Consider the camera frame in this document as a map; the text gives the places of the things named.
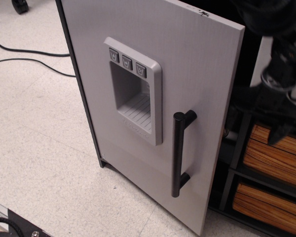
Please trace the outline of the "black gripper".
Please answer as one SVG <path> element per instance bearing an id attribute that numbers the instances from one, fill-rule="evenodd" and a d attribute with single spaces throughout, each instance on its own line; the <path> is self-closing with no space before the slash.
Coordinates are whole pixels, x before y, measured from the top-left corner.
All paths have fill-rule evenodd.
<path id="1" fill-rule="evenodd" d="M 253 87 L 233 87 L 226 124 L 232 126 L 240 113 L 251 114 L 272 127 L 269 145 L 296 133 L 296 104 L 285 93 L 271 90 L 262 83 Z"/>

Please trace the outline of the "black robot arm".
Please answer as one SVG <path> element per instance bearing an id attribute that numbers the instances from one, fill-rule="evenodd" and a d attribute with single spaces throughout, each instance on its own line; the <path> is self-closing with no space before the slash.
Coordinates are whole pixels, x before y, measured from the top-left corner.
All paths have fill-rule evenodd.
<path id="1" fill-rule="evenodd" d="M 234 0 L 246 26 L 255 34 L 272 37 L 271 59 L 261 82 L 238 86 L 233 106 L 272 124 L 268 144 L 274 145 L 296 130 L 296 0 Z"/>

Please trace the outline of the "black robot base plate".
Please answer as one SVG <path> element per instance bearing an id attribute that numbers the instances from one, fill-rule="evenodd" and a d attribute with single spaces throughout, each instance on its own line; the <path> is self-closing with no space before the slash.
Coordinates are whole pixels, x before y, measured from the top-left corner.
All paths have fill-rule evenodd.
<path id="1" fill-rule="evenodd" d="M 8 209 L 8 219 L 14 222 L 25 237 L 51 237 L 49 233 Z"/>

